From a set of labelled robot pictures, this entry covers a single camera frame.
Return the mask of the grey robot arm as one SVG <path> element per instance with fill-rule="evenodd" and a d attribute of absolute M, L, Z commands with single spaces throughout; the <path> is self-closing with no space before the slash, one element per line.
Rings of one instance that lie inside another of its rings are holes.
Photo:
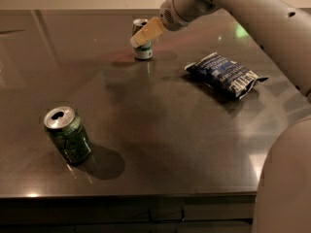
<path fill-rule="evenodd" d="M 130 39 L 134 48 L 165 30 L 227 11 L 268 56 L 287 95 L 311 97 L 311 16 L 282 0 L 166 0 L 158 17 Z M 262 163 L 252 233 L 311 233 L 311 116 L 275 138 Z"/>

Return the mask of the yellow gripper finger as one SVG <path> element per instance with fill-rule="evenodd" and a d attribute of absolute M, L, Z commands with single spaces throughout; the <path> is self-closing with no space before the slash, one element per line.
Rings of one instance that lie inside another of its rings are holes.
<path fill-rule="evenodd" d="M 164 30 L 165 28 L 162 20 L 159 17 L 153 17 L 131 37 L 130 44 L 134 48 L 139 48 L 159 37 Z"/>

